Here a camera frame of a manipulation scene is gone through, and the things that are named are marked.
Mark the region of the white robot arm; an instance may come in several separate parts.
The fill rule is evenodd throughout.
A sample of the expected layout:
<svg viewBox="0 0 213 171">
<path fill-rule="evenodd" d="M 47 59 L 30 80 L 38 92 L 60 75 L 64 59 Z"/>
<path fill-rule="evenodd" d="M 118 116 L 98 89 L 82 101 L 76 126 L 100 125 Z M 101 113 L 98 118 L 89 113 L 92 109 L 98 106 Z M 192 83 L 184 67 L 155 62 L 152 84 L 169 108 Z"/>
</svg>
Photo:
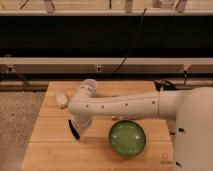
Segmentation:
<svg viewBox="0 0 213 171">
<path fill-rule="evenodd" d="M 173 171 L 213 171 L 213 87 L 96 97 L 95 88 L 83 83 L 68 110 L 83 128 L 101 115 L 174 119 Z"/>
</svg>

